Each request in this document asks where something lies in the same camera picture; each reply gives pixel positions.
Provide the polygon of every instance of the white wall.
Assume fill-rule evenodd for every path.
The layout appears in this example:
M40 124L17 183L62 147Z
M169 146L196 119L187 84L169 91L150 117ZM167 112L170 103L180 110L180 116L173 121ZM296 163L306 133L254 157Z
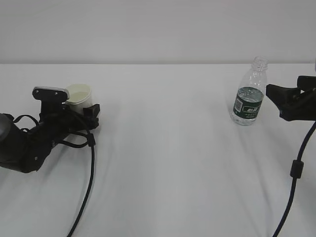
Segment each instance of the white wall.
M316 0L0 0L0 63L314 62Z

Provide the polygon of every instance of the clear plastic bottle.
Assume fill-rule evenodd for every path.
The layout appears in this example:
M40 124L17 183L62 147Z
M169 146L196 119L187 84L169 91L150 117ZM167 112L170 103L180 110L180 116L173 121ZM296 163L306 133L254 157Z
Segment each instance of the clear plastic bottle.
M232 120L240 125L252 125L266 94L268 61L258 56L253 60L251 69L243 77L237 92Z

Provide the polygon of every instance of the green bottle label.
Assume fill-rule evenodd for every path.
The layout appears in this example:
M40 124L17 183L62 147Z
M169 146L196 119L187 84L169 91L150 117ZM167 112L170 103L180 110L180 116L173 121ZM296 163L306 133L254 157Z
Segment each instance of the green bottle label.
M262 101L248 102L236 96L234 113L243 119L254 119L257 117Z

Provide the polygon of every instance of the white paper cup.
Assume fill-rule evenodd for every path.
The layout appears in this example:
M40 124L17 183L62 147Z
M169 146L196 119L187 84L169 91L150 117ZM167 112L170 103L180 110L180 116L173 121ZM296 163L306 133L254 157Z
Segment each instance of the white paper cup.
M70 106L72 111L83 115L83 109L92 106L92 91L87 84L72 84L66 87L69 91L70 98L66 104Z

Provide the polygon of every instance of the white table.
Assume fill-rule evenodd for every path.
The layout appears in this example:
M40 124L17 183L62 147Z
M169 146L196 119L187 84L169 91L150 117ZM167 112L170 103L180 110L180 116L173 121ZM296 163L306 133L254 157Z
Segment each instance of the white table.
M257 122L232 107L249 65L0 65L0 110L38 118L34 86L86 82L101 104L95 183L77 237L269 237L284 212L292 160L312 125L285 122L265 98ZM295 87L312 64L272 64ZM33 126L23 119L20 124ZM280 237L316 235L316 138ZM90 149L58 145L38 172L0 169L0 235L65 237L86 190Z

